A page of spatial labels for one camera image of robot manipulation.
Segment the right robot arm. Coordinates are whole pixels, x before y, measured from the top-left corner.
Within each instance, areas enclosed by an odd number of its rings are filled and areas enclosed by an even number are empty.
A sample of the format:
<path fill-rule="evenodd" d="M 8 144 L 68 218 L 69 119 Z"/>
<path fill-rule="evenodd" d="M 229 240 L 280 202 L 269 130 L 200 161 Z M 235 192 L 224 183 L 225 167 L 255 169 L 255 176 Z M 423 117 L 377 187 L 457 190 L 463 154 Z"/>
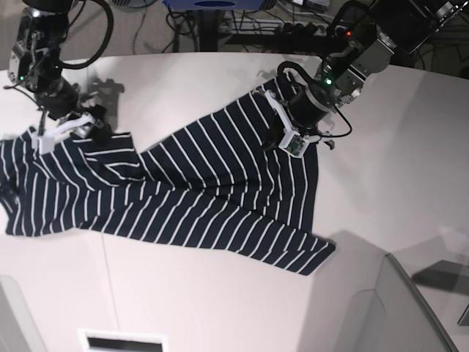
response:
<path fill-rule="evenodd" d="M 79 86 L 70 84 L 62 71 L 87 68 L 107 48 L 114 29 L 109 4 L 97 2 L 106 15 L 106 31 L 97 51 L 81 64 L 68 64 L 60 59 L 61 46 L 73 25 L 68 14 L 76 2 L 26 1 L 25 5 L 10 54 L 8 87 L 28 95 L 42 113 L 39 127 L 33 133 L 32 147 L 42 155 L 51 153 L 59 136 L 66 132 L 105 144 L 111 138 L 106 108 L 85 106 Z"/>

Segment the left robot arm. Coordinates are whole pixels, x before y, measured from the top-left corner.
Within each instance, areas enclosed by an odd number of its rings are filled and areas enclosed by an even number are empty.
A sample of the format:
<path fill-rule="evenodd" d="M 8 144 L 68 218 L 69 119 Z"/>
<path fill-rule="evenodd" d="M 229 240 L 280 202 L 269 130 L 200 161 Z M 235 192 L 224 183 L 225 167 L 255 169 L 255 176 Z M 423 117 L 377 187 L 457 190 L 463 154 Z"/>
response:
<path fill-rule="evenodd" d="M 320 62 L 314 75 L 297 62 L 284 61 L 277 67 L 277 79 L 292 88 L 290 98 L 277 98 L 269 89 L 257 89 L 274 110 L 264 150 L 278 148 L 294 158 L 302 158 L 312 144 L 335 147 L 338 134 L 321 131 L 320 121 L 341 114 L 342 106 L 361 94 L 366 79 L 389 66 L 392 56 L 402 51 L 414 53 L 433 34 L 459 15 L 467 1 L 376 1 L 364 12 L 369 25 L 356 24 L 338 33 L 341 17 L 358 1 L 347 1 L 327 27 L 328 41 L 339 41 Z"/>

